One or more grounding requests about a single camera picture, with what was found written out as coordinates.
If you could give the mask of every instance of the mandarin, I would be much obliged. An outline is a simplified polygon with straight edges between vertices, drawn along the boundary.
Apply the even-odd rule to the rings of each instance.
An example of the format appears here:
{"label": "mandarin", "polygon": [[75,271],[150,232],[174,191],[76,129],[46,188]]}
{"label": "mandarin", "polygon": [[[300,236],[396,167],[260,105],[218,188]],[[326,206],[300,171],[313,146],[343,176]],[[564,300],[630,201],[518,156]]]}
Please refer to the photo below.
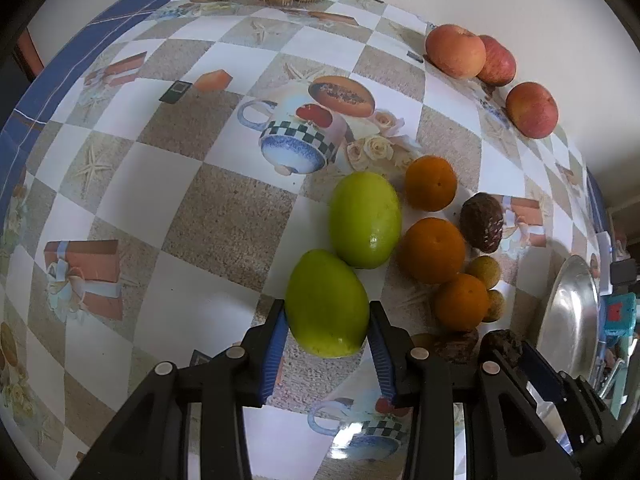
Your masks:
{"label": "mandarin", "polygon": [[458,178],[451,165],[439,156],[414,160],[404,176],[404,192],[409,205],[423,211],[440,211],[456,195]]}
{"label": "mandarin", "polygon": [[400,267],[422,283],[445,283],[465,263],[465,241],[451,222],[423,218],[404,234],[398,250]]}
{"label": "mandarin", "polygon": [[489,295],[484,283],[469,274],[459,274],[433,295],[433,314],[449,330],[469,332],[489,312]]}

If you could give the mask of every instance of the silver tray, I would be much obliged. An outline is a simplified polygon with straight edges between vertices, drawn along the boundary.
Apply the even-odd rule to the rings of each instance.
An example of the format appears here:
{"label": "silver tray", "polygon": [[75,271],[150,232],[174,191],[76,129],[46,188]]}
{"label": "silver tray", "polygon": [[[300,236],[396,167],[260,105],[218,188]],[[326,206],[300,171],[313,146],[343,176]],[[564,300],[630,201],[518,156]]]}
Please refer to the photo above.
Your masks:
{"label": "silver tray", "polygon": [[[529,338],[554,370],[590,379],[598,346],[598,291],[580,256],[569,256],[562,265],[546,309],[533,324]],[[564,427],[553,404],[532,393],[540,418],[554,436],[561,436]]]}

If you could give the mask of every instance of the teal object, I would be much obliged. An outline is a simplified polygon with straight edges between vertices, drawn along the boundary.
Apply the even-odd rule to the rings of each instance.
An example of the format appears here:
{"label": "teal object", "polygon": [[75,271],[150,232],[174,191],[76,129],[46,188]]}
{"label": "teal object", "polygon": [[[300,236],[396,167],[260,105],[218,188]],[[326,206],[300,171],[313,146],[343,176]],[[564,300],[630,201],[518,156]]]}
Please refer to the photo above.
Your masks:
{"label": "teal object", "polygon": [[636,295],[604,297],[607,309],[604,333],[607,336],[630,337],[636,327]]}

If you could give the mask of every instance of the blue border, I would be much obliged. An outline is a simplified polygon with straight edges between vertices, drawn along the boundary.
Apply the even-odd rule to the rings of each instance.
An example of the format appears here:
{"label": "blue border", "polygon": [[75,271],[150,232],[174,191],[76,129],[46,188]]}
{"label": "blue border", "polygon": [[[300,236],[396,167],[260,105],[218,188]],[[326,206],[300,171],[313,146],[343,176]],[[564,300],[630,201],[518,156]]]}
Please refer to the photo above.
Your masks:
{"label": "blue border", "polygon": [[0,231],[14,187],[44,125],[73,84],[113,41],[170,0],[120,0],[56,54],[0,132]]}

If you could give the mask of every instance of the printed gift box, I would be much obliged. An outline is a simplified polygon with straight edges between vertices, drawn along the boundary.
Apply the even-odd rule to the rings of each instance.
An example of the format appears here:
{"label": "printed gift box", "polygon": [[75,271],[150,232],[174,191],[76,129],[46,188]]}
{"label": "printed gift box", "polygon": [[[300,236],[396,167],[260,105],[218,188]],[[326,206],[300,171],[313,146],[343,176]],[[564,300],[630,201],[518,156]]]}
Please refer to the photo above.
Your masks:
{"label": "printed gift box", "polygon": [[122,319],[117,240],[49,242],[44,261],[49,306],[60,321],[79,310]]}

